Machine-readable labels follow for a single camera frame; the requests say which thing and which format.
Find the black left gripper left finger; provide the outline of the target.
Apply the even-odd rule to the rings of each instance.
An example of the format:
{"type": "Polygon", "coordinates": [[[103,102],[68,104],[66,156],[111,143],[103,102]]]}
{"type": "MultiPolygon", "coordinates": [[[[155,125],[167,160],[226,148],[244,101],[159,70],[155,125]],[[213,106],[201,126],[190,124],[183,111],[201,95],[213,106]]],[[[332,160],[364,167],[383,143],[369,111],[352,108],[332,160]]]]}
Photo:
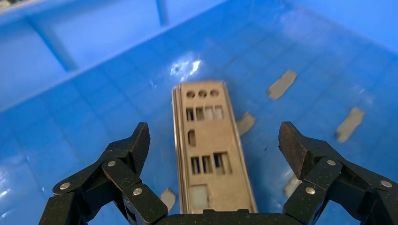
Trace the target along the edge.
{"type": "Polygon", "coordinates": [[[148,124],[111,142],[88,167],[58,182],[40,219],[42,225],[86,225],[114,203],[131,225],[155,225],[168,216],[162,200],[140,179],[150,146],[148,124]]]}

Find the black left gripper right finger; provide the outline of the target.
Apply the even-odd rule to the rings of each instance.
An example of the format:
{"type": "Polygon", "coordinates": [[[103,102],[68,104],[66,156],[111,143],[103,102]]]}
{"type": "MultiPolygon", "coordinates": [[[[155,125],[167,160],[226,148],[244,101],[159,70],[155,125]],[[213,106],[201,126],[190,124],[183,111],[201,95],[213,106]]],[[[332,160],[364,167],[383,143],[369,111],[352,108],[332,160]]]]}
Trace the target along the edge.
{"type": "Polygon", "coordinates": [[[301,184],[283,214],[313,225],[330,201],[363,225],[398,222],[398,185],[344,159],[326,141],[306,137],[289,121],[280,125],[279,150],[301,184]]]}

